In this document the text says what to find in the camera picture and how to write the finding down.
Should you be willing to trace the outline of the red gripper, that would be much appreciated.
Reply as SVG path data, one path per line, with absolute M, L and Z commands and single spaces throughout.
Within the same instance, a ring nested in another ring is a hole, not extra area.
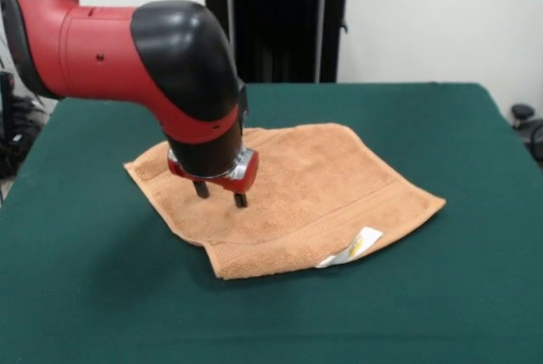
M 234 159 L 234 165 L 229 171 L 212 177 L 199 177 L 185 172 L 171 148 L 167 151 L 167 163 L 173 175 L 193 183 L 196 194 L 201 199 L 207 199 L 210 196 L 207 184 L 215 184 L 233 192 L 235 205 L 242 209 L 248 207 L 246 193 L 255 181 L 259 166 L 259 154 L 253 149 L 243 147 Z

